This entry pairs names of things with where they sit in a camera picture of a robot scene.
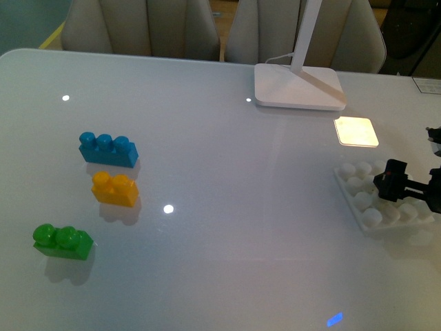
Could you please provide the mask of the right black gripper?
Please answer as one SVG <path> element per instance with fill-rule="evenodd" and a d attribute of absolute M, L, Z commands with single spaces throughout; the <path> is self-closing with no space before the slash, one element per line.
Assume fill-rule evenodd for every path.
<path fill-rule="evenodd" d="M 434 155 L 440 157 L 440 127 L 427 127 L 426 130 Z M 428 189 L 427 184 L 411 180 L 405 173 L 406 167 L 407 163 L 404 161 L 396 159 L 387 161 L 384 172 L 373 178 L 378 196 L 392 202 L 406 197 L 427 201 L 429 209 L 440 214 L 440 167 L 430 170 Z"/>

